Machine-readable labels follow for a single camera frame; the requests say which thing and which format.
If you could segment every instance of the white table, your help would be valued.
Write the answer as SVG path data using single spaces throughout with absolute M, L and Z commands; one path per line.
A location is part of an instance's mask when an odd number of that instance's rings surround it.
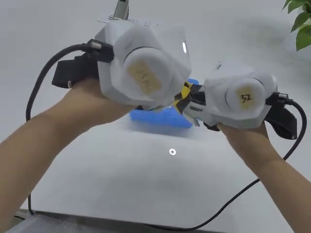
M 284 50 L 282 41 L 294 15 L 280 12 L 283 2 L 131 0 L 130 9 L 132 17 L 186 27 L 191 77 L 203 81 L 223 59 L 245 61 L 275 74 L 280 90 L 310 114 L 310 63 Z M 0 140 L 24 122 L 27 99 L 47 60 L 66 46 L 92 38 L 103 26 L 96 20 L 113 12 L 115 4 L 115 0 L 0 2 Z M 52 76 L 49 73 L 43 83 L 33 114 L 65 94 L 50 85 Z M 289 160 L 309 179 L 310 132 Z M 272 131 L 271 139 L 281 154 L 292 144 Z M 176 156 L 169 155 L 170 148 L 176 149 Z M 192 227 L 254 179 L 221 133 L 204 127 L 183 131 L 141 126 L 126 116 L 87 132 L 61 152 L 33 191 L 32 202 L 37 211 Z M 204 229 L 291 232 L 261 184 Z

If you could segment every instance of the blue container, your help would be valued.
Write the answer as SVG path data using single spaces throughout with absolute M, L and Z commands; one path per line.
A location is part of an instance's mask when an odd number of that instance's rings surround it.
M 199 84 L 195 79 L 189 79 L 188 82 Z M 161 112 L 133 110 L 130 112 L 130 118 L 133 121 L 149 123 L 152 125 L 168 125 L 187 129 L 192 127 L 192 124 L 187 121 L 183 115 L 178 113 L 174 107 L 164 109 Z

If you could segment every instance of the cable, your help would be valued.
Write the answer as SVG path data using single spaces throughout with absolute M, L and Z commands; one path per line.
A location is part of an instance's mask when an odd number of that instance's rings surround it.
M 297 149 L 299 144 L 301 143 L 301 140 L 303 139 L 303 137 L 304 137 L 304 135 L 306 133 L 306 130 L 307 130 L 308 119 L 307 119 L 307 115 L 306 115 L 305 111 L 303 110 L 303 108 L 298 103 L 296 103 L 295 101 L 293 101 L 291 99 L 286 99 L 285 100 L 285 104 L 292 105 L 294 108 L 296 108 L 298 110 L 298 112 L 300 113 L 301 119 L 302 119 L 302 127 L 301 127 L 300 134 L 299 134 L 297 140 L 295 141 L 294 145 L 291 147 L 291 149 L 288 151 L 288 153 L 283 158 L 286 161 L 292 155 L 292 153 Z M 239 193 L 237 193 L 233 198 L 231 198 L 225 205 L 223 205 L 222 208 L 216 214 L 214 214 L 209 220 L 207 220 L 206 222 L 204 222 L 204 223 L 202 223 L 202 224 L 200 224 L 200 225 L 198 225 L 196 227 L 191 227 L 191 228 L 171 228 L 171 227 L 161 227 L 161 226 L 148 225 L 148 224 L 147 224 L 147 226 L 152 227 L 152 228 L 156 228 L 156 229 L 159 229 L 159 230 L 170 231 L 170 232 L 190 232 L 190 231 L 195 231 L 195 230 L 197 230 L 197 229 L 199 229 L 199 228 L 201 228 L 203 226 L 206 226 L 211 221 L 213 221 L 215 218 L 217 218 L 225 210 L 225 208 L 227 208 L 238 197 L 240 197 L 243 193 L 245 193 L 247 190 L 249 190 L 251 187 L 253 187 L 254 185 L 256 185 L 259 182 L 260 182 L 259 179 L 251 182 L 248 186 L 246 186 Z
M 21 219 L 21 220 L 25 220 L 24 217 L 21 217 L 21 216 L 18 216 L 18 215 L 14 215 L 14 217 L 15 217 L 15 218 L 19 218 L 19 219 Z
M 42 85 L 42 82 L 49 72 L 49 70 L 55 65 L 60 59 L 65 57 L 66 55 L 75 52 L 75 51 L 84 51 L 84 52 L 89 52 L 90 50 L 90 45 L 89 44 L 79 44 L 79 45 L 73 45 L 68 48 L 65 48 L 61 50 L 59 53 L 57 53 L 55 56 L 53 56 L 43 67 L 42 71 L 39 74 L 39 77 L 37 78 L 37 81 L 35 82 L 35 86 L 33 88 L 33 91 L 31 92 L 30 98 L 27 103 L 27 108 L 26 108 L 26 122 L 31 119 L 31 109 L 33 107 L 35 98 L 39 92 L 39 89 Z M 31 215 L 34 214 L 34 212 L 31 209 L 31 194 L 28 196 L 28 211 Z

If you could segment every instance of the beige label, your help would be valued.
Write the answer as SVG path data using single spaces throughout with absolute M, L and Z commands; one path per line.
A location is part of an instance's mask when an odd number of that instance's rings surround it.
M 143 60 L 132 64 L 128 68 L 128 72 L 146 95 L 150 95 L 162 88 L 162 85 L 156 78 L 155 74 L 149 69 L 148 65 Z
M 246 86 L 237 90 L 237 95 L 240 99 L 240 107 L 242 109 L 247 110 L 255 105 L 254 94 L 251 86 Z

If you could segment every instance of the white device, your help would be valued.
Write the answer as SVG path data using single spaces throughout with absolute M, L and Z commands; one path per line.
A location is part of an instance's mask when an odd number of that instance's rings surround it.
M 168 106 L 190 76 L 182 27 L 149 28 L 112 20 L 95 39 L 114 48 L 110 64 L 98 62 L 102 93 L 114 101 L 145 110 Z
M 277 83 L 271 74 L 228 61 L 218 66 L 199 92 L 205 94 L 205 105 L 191 101 L 183 111 L 194 125 L 201 120 L 209 126 L 257 128 L 271 109 L 266 100 L 277 92 Z

